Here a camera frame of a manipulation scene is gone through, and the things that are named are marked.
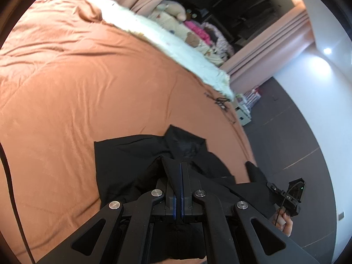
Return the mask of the person's right hand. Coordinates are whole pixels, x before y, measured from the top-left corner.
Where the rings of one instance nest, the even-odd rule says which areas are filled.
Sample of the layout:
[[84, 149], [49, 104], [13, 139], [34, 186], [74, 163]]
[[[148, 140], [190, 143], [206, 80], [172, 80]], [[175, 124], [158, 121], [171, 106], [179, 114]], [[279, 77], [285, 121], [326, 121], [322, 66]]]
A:
[[272, 224], [287, 237], [291, 236], [293, 230], [293, 221], [285, 209], [277, 209], [271, 217]]

